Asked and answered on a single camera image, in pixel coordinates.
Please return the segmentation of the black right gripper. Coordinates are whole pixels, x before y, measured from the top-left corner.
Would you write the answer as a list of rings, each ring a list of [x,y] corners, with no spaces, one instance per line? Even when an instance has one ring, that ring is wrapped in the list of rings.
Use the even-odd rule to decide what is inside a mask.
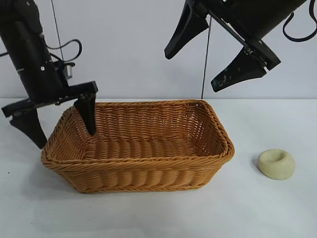
[[[302,0],[186,0],[179,22],[164,49],[172,59],[187,43],[208,29],[210,15],[244,48],[212,81],[214,92],[234,84],[262,78],[268,70],[280,64],[280,59],[262,41],[284,19],[290,16]]]

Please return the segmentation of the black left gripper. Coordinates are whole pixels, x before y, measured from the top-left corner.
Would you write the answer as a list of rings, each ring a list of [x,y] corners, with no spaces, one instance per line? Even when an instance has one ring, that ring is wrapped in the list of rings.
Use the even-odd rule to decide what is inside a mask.
[[[74,107],[88,133],[94,135],[96,83],[92,81],[69,86],[63,71],[52,61],[43,38],[21,21],[1,25],[0,37],[29,96],[26,100],[2,108],[6,117],[13,115],[10,124],[43,149],[47,138],[36,108],[78,99]]]

